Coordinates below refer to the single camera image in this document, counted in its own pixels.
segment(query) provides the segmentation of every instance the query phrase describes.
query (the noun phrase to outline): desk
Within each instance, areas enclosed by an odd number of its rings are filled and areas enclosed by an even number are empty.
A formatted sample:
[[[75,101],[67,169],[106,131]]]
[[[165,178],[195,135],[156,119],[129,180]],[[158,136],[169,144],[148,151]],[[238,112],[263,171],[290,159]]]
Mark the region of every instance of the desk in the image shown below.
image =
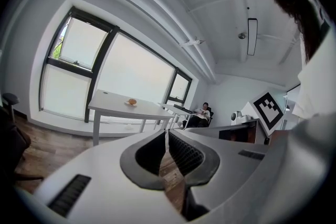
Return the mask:
[[[165,129],[169,119],[174,117],[153,102],[137,99],[136,106],[125,104],[130,97],[120,94],[97,90],[88,108],[95,110],[93,122],[93,145],[99,144],[99,126],[101,116],[112,116],[126,119],[142,120],[140,133],[143,132],[146,120],[162,120]]]
[[[159,103],[159,105],[161,105],[161,106],[163,106],[164,108],[167,108],[167,109],[173,111],[174,119],[173,119],[172,123],[170,124],[169,129],[171,129],[171,128],[174,126],[174,124],[175,124],[175,122],[176,122],[176,119],[177,119],[177,116],[183,116],[183,115],[185,115],[185,116],[188,115],[188,116],[189,116],[188,119],[187,119],[187,123],[185,124],[185,127],[187,127],[187,126],[188,126],[189,119],[190,119],[190,116],[191,116],[191,115],[194,115],[194,114],[190,114],[190,113],[188,113],[188,112],[185,112],[185,111],[183,111],[183,110],[181,110],[181,109],[178,109],[178,108],[176,108],[175,106],[173,106],[173,105],[171,105],[171,104],[163,104],[163,103]]]

